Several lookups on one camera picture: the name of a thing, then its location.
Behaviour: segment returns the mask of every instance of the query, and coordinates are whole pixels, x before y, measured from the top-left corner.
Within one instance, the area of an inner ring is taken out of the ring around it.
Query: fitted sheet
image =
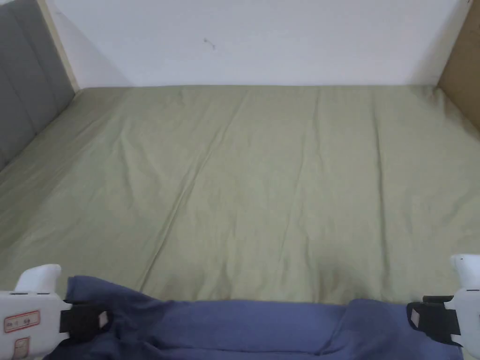
[[[432,87],[83,90],[0,173],[0,286],[57,263],[160,298],[452,294],[480,142]]]

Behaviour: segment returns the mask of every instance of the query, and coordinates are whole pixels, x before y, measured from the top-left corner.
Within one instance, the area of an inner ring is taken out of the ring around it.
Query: blue fabric
[[[59,347],[57,359],[460,360],[459,348],[411,329],[405,306],[354,300],[347,306],[256,301],[162,302],[88,277],[69,279],[67,301],[115,314],[94,341]]]

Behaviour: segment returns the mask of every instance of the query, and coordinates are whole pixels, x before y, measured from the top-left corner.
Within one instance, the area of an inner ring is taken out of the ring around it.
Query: green bed sheet
[[[452,294],[480,141],[432,87],[83,90],[0,173],[0,288],[56,263],[161,299]]]

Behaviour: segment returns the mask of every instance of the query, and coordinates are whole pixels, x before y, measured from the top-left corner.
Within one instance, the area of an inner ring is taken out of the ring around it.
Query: wooden panel
[[[480,0],[470,9],[439,86],[480,129]]]

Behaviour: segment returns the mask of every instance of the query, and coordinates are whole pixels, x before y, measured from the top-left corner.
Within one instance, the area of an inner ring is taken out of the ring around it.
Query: headboard
[[[0,6],[0,170],[74,96],[36,0]]]

